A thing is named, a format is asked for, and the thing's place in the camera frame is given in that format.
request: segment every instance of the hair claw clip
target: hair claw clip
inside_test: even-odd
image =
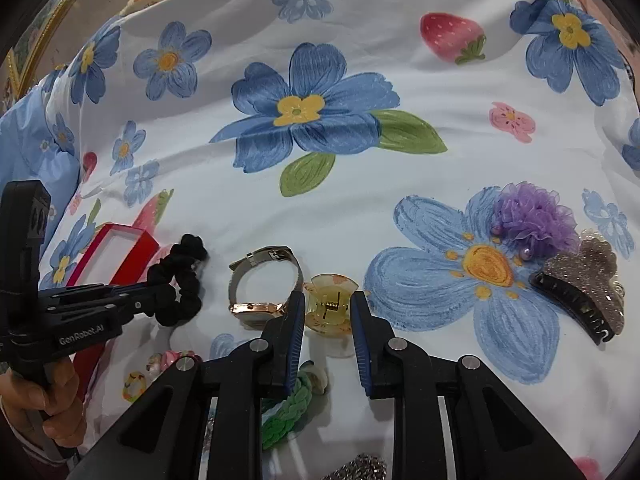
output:
[[[578,254],[549,258],[529,281],[558,302],[599,345],[624,328],[625,289],[617,280],[611,245],[593,230],[583,231],[580,239]]]

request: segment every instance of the silver mesh chain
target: silver mesh chain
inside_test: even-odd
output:
[[[376,456],[361,453],[321,480],[385,480],[386,463]]]

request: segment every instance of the gold picture frame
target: gold picture frame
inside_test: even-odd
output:
[[[34,80],[36,67],[49,41],[75,0],[49,0],[20,39],[9,50],[6,63],[15,99],[23,97]]]

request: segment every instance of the pearl bead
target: pearl bead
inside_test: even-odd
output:
[[[532,258],[533,254],[531,253],[531,249],[528,247],[523,247],[520,249],[520,259],[524,261],[528,261]]]

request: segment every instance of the pink flower print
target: pink flower print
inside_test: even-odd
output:
[[[597,460],[588,456],[580,456],[574,458],[574,462],[587,480],[604,480],[604,475],[600,472],[600,464],[598,464]]]
[[[493,103],[489,111],[491,124],[500,131],[511,134],[520,142],[531,142],[530,134],[536,131],[536,121],[505,103]]]
[[[78,206],[80,205],[80,203],[82,202],[82,198],[80,197],[80,193],[76,193],[74,195],[74,197],[71,199],[71,202],[69,203],[69,213],[71,215],[75,215],[76,211],[78,210]]]

